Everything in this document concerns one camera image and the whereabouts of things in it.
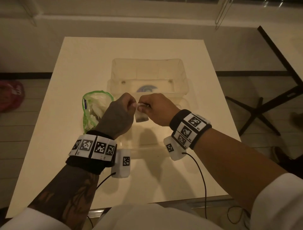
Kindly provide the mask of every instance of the hand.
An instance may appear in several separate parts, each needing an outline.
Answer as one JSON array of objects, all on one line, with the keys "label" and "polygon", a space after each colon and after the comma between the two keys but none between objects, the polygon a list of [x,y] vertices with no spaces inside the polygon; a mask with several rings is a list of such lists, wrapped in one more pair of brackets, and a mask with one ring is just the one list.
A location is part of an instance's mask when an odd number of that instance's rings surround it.
[{"label": "hand", "polygon": [[137,103],[129,93],[124,93],[118,100],[110,103],[95,130],[116,139],[125,134],[134,122]]},{"label": "hand", "polygon": [[170,99],[161,93],[153,93],[140,97],[138,103],[149,104],[139,106],[138,110],[148,115],[148,117],[158,125],[169,126],[172,118],[180,111]]}]

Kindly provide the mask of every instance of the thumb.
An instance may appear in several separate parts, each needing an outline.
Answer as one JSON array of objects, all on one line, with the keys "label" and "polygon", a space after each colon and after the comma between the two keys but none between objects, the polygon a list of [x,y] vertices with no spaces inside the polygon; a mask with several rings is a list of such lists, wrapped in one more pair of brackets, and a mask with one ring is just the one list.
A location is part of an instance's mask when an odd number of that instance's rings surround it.
[{"label": "thumb", "polygon": [[146,105],[139,106],[138,111],[141,112],[141,113],[145,113],[148,116],[152,113],[151,107],[148,107]]},{"label": "thumb", "polygon": [[135,111],[136,111],[136,108],[137,108],[137,103],[132,103],[129,107],[128,107],[128,114],[131,115],[132,117],[134,116],[135,114]]}]

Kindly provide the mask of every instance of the red bag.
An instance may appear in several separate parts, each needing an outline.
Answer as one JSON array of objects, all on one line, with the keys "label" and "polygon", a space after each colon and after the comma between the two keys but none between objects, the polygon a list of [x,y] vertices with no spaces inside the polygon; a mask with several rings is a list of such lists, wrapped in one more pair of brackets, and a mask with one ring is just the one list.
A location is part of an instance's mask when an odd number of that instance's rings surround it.
[{"label": "red bag", "polygon": [[18,81],[0,81],[0,112],[17,109],[24,99],[23,85]]}]

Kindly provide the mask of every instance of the finger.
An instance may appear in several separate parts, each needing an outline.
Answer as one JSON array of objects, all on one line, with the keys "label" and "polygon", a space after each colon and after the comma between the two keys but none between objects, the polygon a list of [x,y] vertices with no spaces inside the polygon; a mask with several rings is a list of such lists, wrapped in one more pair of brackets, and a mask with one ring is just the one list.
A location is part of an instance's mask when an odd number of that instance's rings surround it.
[{"label": "finger", "polygon": [[149,116],[152,113],[152,108],[145,105],[141,105],[138,107],[138,111],[141,113],[145,113],[147,116]]},{"label": "finger", "polygon": [[135,112],[136,112],[136,108],[137,108],[137,103],[132,103],[129,107],[128,107],[128,110],[127,110],[127,112],[128,112],[128,114],[130,115],[130,116],[134,116],[134,114],[135,114]]},{"label": "finger", "polygon": [[128,110],[132,103],[136,103],[136,99],[129,93],[124,93],[118,100],[121,100],[123,107]]},{"label": "finger", "polygon": [[152,94],[142,95],[138,103],[152,104]]}]

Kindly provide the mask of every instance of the person's left hand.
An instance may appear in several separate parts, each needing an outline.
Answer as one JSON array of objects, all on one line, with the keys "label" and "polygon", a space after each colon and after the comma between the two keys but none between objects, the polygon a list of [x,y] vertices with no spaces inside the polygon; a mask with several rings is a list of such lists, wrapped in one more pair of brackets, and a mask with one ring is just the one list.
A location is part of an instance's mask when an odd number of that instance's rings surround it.
[{"label": "person's left hand", "polygon": [[116,139],[132,126],[136,108],[135,98],[129,93],[124,93],[118,100],[110,103],[95,130]]}]

